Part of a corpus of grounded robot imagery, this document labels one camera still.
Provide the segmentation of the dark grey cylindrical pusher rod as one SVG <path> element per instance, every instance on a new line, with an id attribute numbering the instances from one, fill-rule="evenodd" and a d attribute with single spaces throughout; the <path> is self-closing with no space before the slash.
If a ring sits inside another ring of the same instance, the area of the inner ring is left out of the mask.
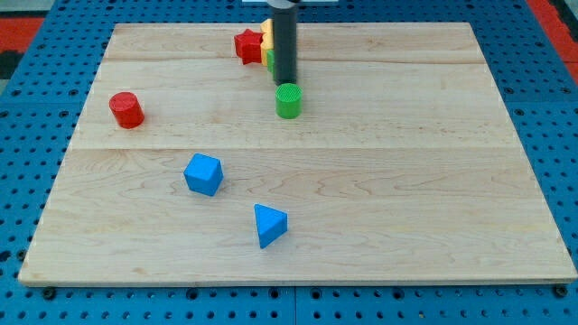
<path id="1" fill-rule="evenodd" d="M 272 10 L 275 84 L 295 83 L 297 80 L 297 9 L 289 0 L 267 0 Z"/>

